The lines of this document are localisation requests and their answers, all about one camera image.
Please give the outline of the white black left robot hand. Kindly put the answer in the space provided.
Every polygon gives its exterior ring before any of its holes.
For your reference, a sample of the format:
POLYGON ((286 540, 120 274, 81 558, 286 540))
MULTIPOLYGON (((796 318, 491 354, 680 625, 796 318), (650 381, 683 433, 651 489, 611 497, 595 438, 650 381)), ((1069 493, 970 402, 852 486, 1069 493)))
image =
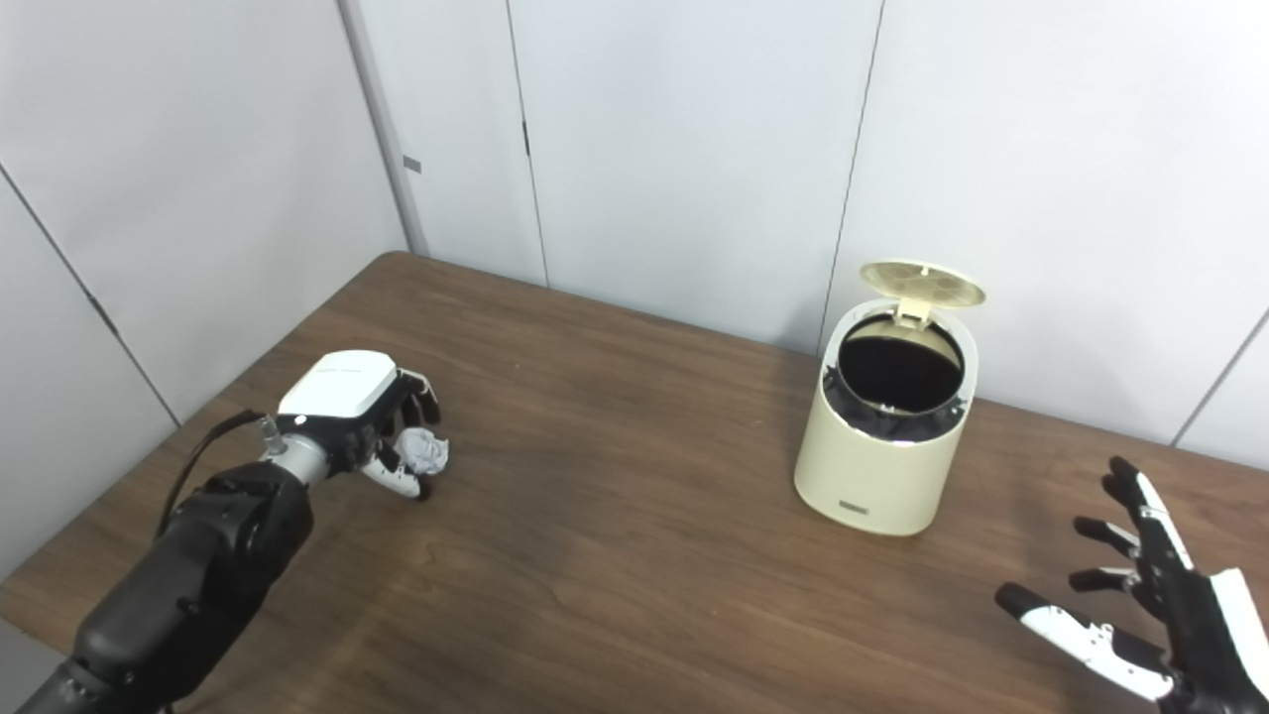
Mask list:
POLYGON ((409 426, 440 420, 435 391, 420 372, 401 369, 385 353, 327 353, 280 399, 280 451, 268 462, 308 491, 332 476, 360 473, 425 501, 429 479, 409 469, 395 439, 409 426))

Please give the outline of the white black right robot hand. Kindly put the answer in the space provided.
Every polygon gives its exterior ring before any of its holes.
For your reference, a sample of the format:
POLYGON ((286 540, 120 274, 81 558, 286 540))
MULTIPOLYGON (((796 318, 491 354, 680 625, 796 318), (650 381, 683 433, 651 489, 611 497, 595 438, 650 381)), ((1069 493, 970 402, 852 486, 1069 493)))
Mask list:
POLYGON ((1266 632, 1241 569, 1200 573, 1164 498, 1123 457, 1110 458, 1101 488, 1126 510, 1133 528, 1075 517, 1074 530, 1113 547, 1129 566, 1082 569, 1067 582, 1080 594, 1129 596, 1164 626, 1166 646, 1061 607, 1022 583, 1001 583, 997 607, 1161 713, 1266 711, 1266 632))

